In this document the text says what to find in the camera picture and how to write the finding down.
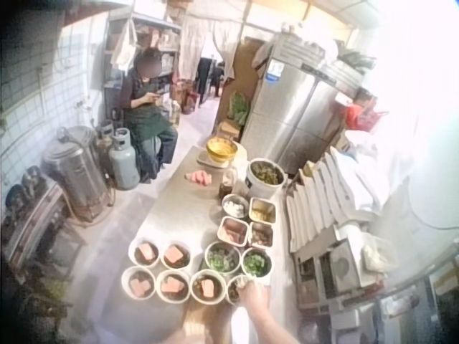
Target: stainless steel refrigerator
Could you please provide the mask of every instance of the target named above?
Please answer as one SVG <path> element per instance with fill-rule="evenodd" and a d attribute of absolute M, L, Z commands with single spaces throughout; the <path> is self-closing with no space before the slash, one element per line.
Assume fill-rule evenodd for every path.
<path fill-rule="evenodd" d="M 291 174 L 317 161 L 341 127 L 336 96 L 353 99 L 362 79 L 342 61 L 324 64 L 317 48 L 281 34 L 242 135 L 248 158 L 269 158 Z"/>

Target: refrigerator door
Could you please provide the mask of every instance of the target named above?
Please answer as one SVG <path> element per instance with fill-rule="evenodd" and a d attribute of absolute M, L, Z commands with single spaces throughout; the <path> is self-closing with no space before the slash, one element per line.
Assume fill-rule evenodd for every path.
<path fill-rule="evenodd" d="M 247 149 L 247 158 L 267 158 L 277 161 L 288 143 L 293 127 L 257 113 L 250 115 L 250 121 L 241 140 Z"/>
<path fill-rule="evenodd" d="M 300 119 L 298 128 L 330 142 L 341 127 L 341 116 L 336 111 L 338 90 L 319 82 Z"/>
<path fill-rule="evenodd" d="M 278 164 L 286 173 L 296 174 L 306 161 L 316 162 L 328 146 L 328 142 L 301 129 L 295 129 L 290 142 L 283 150 Z"/>
<path fill-rule="evenodd" d="M 272 59 L 270 64 L 282 64 L 277 81 L 263 80 L 253 112 L 278 122 L 296 126 L 303 114 L 316 77 L 289 64 Z"/>

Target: hand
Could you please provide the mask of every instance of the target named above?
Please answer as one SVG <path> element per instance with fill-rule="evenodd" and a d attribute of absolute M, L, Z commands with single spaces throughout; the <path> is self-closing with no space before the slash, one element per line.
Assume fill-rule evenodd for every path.
<path fill-rule="evenodd" d="M 157 95 L 156 93 L 147 92 L 147 93 L 142 97 L 142 100 L 143 100 L 143 102 L 152 103 L 152 102 L 156 102 L 156 100 L 157 100 L 158 98 L 159 98 L 159 95 Z"/>
<path fill-rule="evenodd" d="M 242 305 L 253 320 L 269 315 L 269 290 L 266 286 L 249 281 L 243 288 L 237 288 Z"/>

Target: green apron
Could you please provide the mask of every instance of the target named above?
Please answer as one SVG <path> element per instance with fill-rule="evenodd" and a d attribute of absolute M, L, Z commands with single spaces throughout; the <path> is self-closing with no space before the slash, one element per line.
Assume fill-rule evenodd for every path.
<path fill-rule="evenodd" d="M 155 83 L 143 83 L 134 93 L 134 99 L 143 97 L 147 92 L 155 92 Z M 171 126 L 161 114 L 161 108 L 154 104 L 145 104 L 136 109 L 124 111 L 124 121 L 131 132 L 134 144 L 153 139 Z"/>

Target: floor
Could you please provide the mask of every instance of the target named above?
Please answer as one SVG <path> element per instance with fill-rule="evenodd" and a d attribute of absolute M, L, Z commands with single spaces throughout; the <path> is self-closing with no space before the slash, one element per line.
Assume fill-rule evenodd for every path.
<path fill-rule="evenodd" d="M 139 184 L 131 191 L 117 191 L 114 207 L 99 216 L 99 223 L 79 229 L 88 245 L 78 256 L 72 273 L 74 279 L 67 289 L 67 300 L 74 306 L 69 309 L 61 330 L 70 340 L 74 339 L 75 343 L 141 343 L 138 341 L 141 335 L 132 338 L 131 334 L 148 328 L 154 319 L 120 322 L 123 317 L 129 318 L 136 313 L 140 304 L 129 309 L 117 308 L 113 300 L 117 297 L 115 290 L 119 288 L 113 288 L 113 285 L 127 264 L 126 248 L 155 199 L 189 149 L 193 145 L 204 146 L 210 136 L 218 104 L 219 98 L 211 98 L 191 115 L 182 115 L 172 164 L 151 184 Z"/>

